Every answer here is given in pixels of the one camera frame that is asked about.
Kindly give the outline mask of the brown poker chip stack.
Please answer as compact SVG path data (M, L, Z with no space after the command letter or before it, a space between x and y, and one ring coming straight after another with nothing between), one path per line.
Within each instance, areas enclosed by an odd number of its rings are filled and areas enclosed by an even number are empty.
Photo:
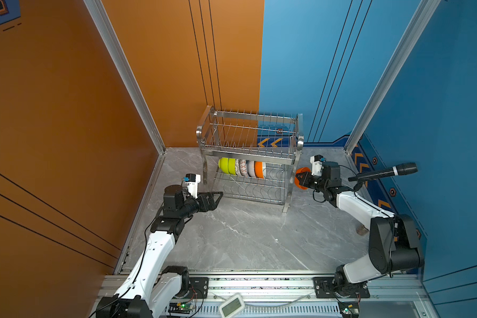
M360 236L365 236L369 233L369 230L364 225L360 225L356 228L356 233Z

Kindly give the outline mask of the white maroon patterned bowl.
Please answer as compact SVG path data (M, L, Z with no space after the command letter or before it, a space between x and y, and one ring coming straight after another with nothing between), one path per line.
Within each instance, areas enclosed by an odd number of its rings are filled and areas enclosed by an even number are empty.
M235 174L237 176L241 176L241 166L240 166L240 160L239 159L236 159L235 160Z

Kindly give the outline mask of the pink striped ceramic bowl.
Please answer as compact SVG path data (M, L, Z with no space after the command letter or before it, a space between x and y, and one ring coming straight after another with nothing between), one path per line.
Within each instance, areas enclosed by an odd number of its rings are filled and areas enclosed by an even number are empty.
M248 175L251 177L251 178L255 178L257 177L256 176L256 172L255 172L255 161L254 160L249 160L247 162L247 172L248 172Z

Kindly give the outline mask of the lime green bowl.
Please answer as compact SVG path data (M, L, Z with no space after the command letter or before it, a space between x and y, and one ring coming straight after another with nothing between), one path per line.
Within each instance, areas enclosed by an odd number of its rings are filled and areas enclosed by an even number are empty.
M229 159L228 158L220 158L218 165L222 173L229 174Z
M237 175L236 163L234 158L228 159L228 172L230 175Z

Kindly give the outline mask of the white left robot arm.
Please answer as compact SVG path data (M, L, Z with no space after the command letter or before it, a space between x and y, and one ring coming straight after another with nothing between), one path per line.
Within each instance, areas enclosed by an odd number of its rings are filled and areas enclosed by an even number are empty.
M223 192L198 192L195 182L164 190L163 204L147 226L143 253L123 284L103 297L91 317L160 317L171 300L186 295L191 283L185 266L163 264L185 224L196 214L217 209Z

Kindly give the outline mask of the black microphone on stand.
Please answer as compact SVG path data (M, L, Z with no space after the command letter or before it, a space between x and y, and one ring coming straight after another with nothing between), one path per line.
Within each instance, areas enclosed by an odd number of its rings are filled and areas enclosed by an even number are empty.
M350 182L356 182L353 188L348 188L348 191L357 192L360 188L362 188L363 184L372 180L378 180L392 176L405 176L414 174L416 172L418 172L417 164L414 162L408 162L379 171L359 173L356 176L350 177L348 179Z

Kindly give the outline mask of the white bowl orange outside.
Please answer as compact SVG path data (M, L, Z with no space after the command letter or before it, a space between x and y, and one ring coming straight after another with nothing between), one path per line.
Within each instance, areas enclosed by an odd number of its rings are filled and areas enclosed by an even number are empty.
M259 179L265 179L266 177L266 163L256 161L254 163L255 176Z

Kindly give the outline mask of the stainless steel dish rack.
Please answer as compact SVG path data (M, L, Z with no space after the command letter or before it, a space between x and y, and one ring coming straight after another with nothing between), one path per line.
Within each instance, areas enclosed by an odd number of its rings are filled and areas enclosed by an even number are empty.
M302 114L247 113L209 105L197 124L196 137L204 185L233 199L280 205L287 213L304 145ZM224 174L220 158L265 162L266 177Z

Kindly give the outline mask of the blue triangle patterned bowl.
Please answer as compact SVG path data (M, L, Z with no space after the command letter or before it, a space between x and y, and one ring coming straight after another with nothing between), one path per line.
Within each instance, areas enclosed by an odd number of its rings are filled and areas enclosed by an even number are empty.
M239 160L239 170L242 176L249 177L248 162L246 160Z

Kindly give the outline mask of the aluminium corner post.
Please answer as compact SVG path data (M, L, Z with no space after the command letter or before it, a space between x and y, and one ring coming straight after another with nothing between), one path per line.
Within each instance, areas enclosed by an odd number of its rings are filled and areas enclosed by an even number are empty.
M83 1L157 152L166 146L102 1Z
M359 143L361 136L366 131L375 113L378 111L386 94L392 87L392 84L403 68L406 60L417 44L420 36L424 32L427 24L433 17L434 12L440 4L440 0L423 0L419 5L413 17L411 18L404 34L400 38L394 53L392 54L382 76L380 77L375 89L373 90L368 102L364 106L363 112L360 114L347 143L344 146L344 152L350 155L356 145Z

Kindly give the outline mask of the orange plastic bowl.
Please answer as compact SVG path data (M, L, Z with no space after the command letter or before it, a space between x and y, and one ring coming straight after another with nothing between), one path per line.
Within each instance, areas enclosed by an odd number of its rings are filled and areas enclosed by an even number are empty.
M308 167L297 169L295 173L295 185L302 190L307 190L311 181L312 173Z

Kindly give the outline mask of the aluminium corner post right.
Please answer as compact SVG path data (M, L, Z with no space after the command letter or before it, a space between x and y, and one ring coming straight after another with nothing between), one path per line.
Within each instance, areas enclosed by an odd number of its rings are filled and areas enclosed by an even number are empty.
M427 24L433 17L434 12L440 4L440 0L423 0L419 5L413 17L411 18L404 34L400 38L394 53L392 54L382 76L380 77L375 89L373 90L368 102L364 106L363 112L360 114L347 143L344 146L344 152L350 155L356 145L359 143L361 136L366 131L375 113L378 111L386 94L392 87L392 84L403 68L406 60L417 44L420 36L424 32Z

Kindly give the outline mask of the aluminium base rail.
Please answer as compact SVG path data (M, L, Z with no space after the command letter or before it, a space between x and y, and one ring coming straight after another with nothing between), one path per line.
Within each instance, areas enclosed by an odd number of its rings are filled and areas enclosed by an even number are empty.
M128 276L107 276L93 306L111 297ZM342 317L339 302L356 302L359 317L437 317L425 288L415 275L396 274L367 282L358 296L343 298L331 293L333 279L316 272L189 272L191 288L170 303L192 302L189 315L160 317L221 317L219 305L241 294L245 309L237 317Z

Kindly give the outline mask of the aluminium corner post left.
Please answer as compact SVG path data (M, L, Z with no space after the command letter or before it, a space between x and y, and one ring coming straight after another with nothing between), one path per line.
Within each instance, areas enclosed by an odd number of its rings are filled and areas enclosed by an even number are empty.
M166 146L102 1L83 1L157 152Z

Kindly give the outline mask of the green circuit board left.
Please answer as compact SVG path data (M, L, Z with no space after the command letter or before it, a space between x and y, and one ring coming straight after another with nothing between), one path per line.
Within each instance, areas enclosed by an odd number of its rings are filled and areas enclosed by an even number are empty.
M192 312L194 312L196 306L192 303L183 303L183 302L178 302L178 303L170 303L168 306L168 314L169 315L174 315L174 314L182 314L182 315L189 315Z

